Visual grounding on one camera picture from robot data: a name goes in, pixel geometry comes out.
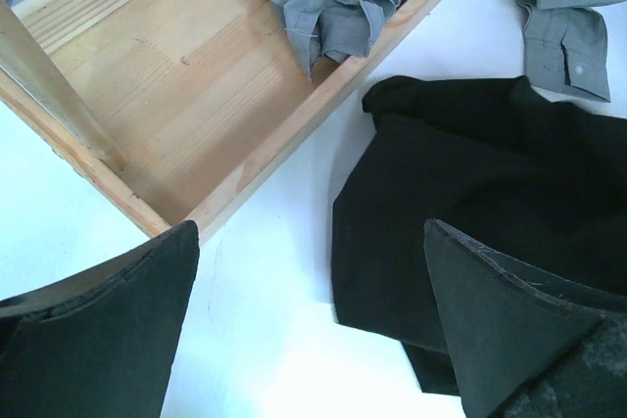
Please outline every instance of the wooden tray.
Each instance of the wooden tray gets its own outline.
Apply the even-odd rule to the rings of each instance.
[[[206,238],[439,1],[409,0],[369,58],[308,82],[266,0],[25,0],[14,12],[123,168],[1,70],[0,96],[148,235],[191,218]]]

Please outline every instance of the white table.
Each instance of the white table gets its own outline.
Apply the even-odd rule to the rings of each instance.
[[[627,116],[627,5],[609,29],[612,103]],[[333,320],[331,202],[373,135],[360,97],[392,75],[522,74],[513,0],[443,0],[204,247],[164,417],[460,417],[423,395],[401,346]],[[139,245],[145,236],[0,107],[0,299]]]

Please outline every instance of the wooden dowel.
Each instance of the wooden dowel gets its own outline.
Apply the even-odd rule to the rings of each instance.
[[[125,159],[116,142],[3,0],[0,0],[0,69],[109,168],[124,168]]]

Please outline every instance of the white surface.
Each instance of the white surface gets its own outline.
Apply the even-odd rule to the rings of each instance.
[[[627,116],[627,7],[600,10],[613,101],[591,107]],[[329,210],[373,134],[372,82],[520,75],[522,23],[513,0],[443,0],[204,247],[164,417],[463,416],[420,392],[397,342],[334,323]],[[0,299],[145,240],[5,107],[0,129]]]

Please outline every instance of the wooden frame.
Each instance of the wooden frame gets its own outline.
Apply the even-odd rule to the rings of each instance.
[[[266,0],[25,0],[0,97],[146,234],[206,240],[439,1],[308,82]]]

